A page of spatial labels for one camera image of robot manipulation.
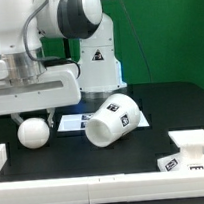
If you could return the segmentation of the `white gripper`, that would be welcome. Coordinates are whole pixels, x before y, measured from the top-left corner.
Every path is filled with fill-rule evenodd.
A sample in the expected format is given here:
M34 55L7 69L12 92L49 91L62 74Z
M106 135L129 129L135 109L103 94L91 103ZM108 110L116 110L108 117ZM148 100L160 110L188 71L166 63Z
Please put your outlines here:
M0 116L12 114L11 119L21 125L23 119L17 112L46 109L47 122L52 128L55 108L74 105L81 100L77 77L78 68L71 63L49 67L36 84L14 87L5 80L0 81Z

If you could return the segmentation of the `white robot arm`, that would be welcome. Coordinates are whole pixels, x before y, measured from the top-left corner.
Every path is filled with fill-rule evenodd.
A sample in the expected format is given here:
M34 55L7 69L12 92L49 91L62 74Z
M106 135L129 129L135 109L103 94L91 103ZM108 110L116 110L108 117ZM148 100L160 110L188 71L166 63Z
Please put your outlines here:
M0 0L0 116L79 103L127 87L103 0ZM80 40L80 60L46 57L40 39Z

